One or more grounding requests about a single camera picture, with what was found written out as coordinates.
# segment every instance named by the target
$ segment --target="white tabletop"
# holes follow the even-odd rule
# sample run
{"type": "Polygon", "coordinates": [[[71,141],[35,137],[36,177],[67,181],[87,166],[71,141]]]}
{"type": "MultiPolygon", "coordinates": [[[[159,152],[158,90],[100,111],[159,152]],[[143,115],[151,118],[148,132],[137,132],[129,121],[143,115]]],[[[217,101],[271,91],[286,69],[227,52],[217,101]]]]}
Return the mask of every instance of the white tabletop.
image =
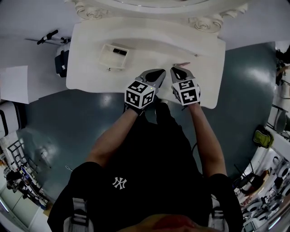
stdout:
{"type": "Polygon", "coordinates": [[[170,69],[174,63],[196,77],[201,105],[215,108],[222,80],[225,43],[215,35],[176,23],[137,18],[83,21],[74,27],[68,60],[67,87],[87,92],[124,92],[143,71],[163,68],[166,78],[159,98],[178,102],[172,93],[170,69]],[[104,44],[129,49],[126,68],[108,72],[98,63],[104,44]]]}

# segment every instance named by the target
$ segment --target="gray floor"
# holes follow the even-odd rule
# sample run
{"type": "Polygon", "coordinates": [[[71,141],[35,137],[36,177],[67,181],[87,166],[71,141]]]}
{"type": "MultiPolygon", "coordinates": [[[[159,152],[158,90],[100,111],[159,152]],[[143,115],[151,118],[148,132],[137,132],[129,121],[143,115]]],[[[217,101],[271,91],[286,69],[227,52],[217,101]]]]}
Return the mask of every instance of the gray floor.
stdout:
{"type": "MultiPolygon", "coordinates": [[[[276,76],[274,44],[266,43],[226,52],[217,107],[204,112],[224,152],[232,178],[248,165],[257,149],[252,135],[265,125],[271,110],[276,76]]],[[[122,114],[123,94],[94,94],[67,90],[26,106],[28,124],[18,132],[26,153],[39,165],[38,179],[48,196],[56,199],[69,180],[70,171],[84,162],[95,140],[122,114]],[[51,168],[41,156],[41,149],[51,168]]],[[[169,103],[173,117],[193,145],[196,142],[188,110],[169,103]]],[[[153,109],[146,112],[155,122],[153,109]]],[[[200,168],[197,149],[194,152],[200,168]]]]}

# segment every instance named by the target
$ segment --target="white table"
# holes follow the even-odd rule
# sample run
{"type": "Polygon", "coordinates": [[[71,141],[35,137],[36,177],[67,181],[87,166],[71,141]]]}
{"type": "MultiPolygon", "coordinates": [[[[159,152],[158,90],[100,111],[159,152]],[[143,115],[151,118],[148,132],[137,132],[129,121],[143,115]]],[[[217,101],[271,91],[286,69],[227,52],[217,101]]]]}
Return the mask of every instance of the white table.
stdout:
{"type": "Polygon", "coordinates": [[[106,18],[83,21],[74,27],[68,59],[67,87],[86,92],[124,92],[143,71],[163,68],[166,78],[159,98],[178,102],[172,94],[170,69],[185,66],[201,88],[201,105],[217,105],[225,58],[225,43],[214,34],[155,19],[106,18]],[[104,44],[128,48],[123,71],[108,72],[98,64],[104,44]]]}

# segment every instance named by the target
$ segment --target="small white container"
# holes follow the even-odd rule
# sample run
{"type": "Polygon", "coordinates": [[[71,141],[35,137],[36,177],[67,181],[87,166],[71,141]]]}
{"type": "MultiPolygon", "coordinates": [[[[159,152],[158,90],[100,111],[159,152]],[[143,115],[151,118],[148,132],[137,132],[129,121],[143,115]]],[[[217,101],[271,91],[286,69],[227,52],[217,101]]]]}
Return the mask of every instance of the small white container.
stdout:
{"type": "Polygon", "coordinates": [[[105,44],[99,57],[99,63],[108,68],[108,71],[123,70],[128,57],[129,50],[110,44],[105,44]]]}

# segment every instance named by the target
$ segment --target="black t-shirt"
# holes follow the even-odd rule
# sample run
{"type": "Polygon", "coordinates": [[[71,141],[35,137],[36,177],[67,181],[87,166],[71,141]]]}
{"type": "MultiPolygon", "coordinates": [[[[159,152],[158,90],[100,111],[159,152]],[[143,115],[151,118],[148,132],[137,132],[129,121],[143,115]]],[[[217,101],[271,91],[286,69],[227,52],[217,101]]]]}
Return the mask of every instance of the black t-shirt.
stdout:
{"type": "Polygon", "coordinates": [[[179,130],[164,133],[152,124],[137,136],[132,129],[106,168],[93,162],[77,167],[49,215],[52,231],[63,231],[64,220],[73,214],[72,198],[87,200],[95,231],[115,232],[162,213],[185,215],[207,226],[211,194],[220,202],[229,230],[241,231],[242,213],[230,179],[222,174],[205,179],[179,130]],[[173,140],[172,133],[178,138],[173,140]]]}

